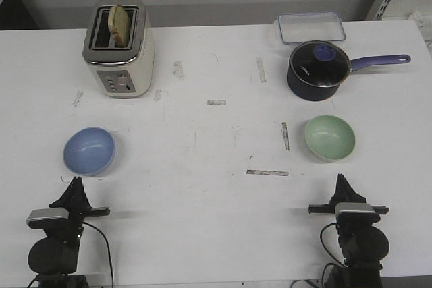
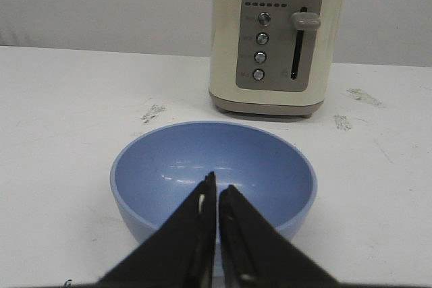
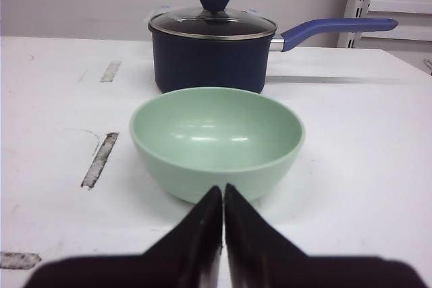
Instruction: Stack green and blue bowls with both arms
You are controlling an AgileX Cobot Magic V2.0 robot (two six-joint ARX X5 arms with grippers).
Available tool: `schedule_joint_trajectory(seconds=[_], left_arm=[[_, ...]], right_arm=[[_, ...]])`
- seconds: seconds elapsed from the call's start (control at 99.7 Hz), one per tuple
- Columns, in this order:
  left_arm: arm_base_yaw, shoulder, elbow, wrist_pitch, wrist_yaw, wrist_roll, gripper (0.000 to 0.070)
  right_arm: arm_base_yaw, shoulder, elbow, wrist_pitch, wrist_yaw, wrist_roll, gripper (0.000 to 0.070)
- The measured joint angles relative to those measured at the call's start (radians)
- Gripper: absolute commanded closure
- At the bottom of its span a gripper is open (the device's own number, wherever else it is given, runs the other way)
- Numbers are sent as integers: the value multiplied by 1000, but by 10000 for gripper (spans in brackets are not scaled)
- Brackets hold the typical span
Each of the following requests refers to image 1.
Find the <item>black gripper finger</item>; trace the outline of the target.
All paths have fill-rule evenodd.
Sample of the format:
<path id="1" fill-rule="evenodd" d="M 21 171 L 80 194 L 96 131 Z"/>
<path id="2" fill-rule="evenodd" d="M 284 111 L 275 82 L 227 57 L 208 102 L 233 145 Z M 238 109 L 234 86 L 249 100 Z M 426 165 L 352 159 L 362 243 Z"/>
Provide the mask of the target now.
<path id="1" fill-rule="evenodd" d="M 91 207 L 91 205 L 88 201 L 81 177 L 77 178 L 77 201 L 78 201 L 78 206 L 80 208 L 90 208 Z"/>
<path id="2" fill-rule="evenodd" d="M 342 173 L 339 173 L 337 175 L 334 194 L 329 201 L 330 204 L 338 204 L 345 201 L 344 180 L 344 175 Z"/>
<path id="3" fill-rule="evenodd" d="M 78 185 L 78 178 L 74 177 L 73 180 L 68 185 L 67 189 L 60 197 L 61 206 L 71 206 L 75 201 L 76 187 Z"/>
<path id="4" fill-rule="evenodd" d="M 348 180 L 345 178 L 345 176 L 343 174 L 341 174 L 341 184 L 342 184 L 342 191 L 343 191 L 342 196 L 343 196 L 344 202 L 351 202 L 351 203 L 365 203 L 366 202 L 366 198 L 355 192 L 355 190 L 348 183 Z"/>

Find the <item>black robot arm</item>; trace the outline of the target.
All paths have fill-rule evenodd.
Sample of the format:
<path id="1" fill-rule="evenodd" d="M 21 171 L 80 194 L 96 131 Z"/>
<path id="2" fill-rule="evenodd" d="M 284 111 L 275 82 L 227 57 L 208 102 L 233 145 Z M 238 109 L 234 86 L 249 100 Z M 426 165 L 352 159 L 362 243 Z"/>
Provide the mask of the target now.
<path id="1" fill-rule="evenodd" d="M 48 208 L 33 210 L 26 219 L 31 229 L 42 229 L 46 237 L 28 253 L 28 265 L 36 273 L 39 287 L 88 287 L 85 275 L 77 275 L 80 242 L 84 226 L 100 231 L 85 221 L 103 217 L 108 207 L 93 208 L 81 177 L 74 177 L 61 197 Z"/>
<path id="2" fill-rule="evenodd" d="M 322 287 L 382 287 L 381 260 L 389 253 L 385 234 L 374 227 L 381 216 L 389 212 L 386 206 L 373 206 L 357 194 L 343 174 L 338 174 L 334 195 L 326 204 L 310 204 L 310 214 L 333 214 L 343 260 L 333 258 L 328 277 L 321 275 Z"/>

